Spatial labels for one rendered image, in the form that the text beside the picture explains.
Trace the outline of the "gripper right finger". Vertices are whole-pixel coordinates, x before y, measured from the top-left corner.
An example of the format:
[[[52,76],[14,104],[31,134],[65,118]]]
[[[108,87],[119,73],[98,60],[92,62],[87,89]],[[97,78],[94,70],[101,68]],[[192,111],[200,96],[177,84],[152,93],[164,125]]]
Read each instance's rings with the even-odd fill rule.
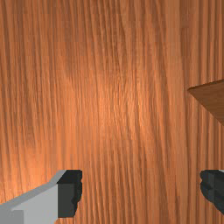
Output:
[[[203,196],[224,215],[224,170],[204,170],[200,178]]]

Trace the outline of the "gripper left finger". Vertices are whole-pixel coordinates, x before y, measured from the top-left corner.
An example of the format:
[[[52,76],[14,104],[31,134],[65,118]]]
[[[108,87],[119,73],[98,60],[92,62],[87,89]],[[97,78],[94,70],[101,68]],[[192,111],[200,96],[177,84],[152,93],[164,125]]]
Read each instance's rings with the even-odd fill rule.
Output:
[[[54,224],[73,218],[82,195],[82,171],[58,171],[49,182],[0,205],[0,224]]]

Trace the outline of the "brown door leaf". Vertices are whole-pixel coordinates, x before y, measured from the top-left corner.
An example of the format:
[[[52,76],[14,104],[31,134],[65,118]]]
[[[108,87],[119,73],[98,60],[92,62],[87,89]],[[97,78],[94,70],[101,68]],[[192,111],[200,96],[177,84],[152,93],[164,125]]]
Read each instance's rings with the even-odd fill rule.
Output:
[[[188,92],[224,126],[224,79],[189,87]]]

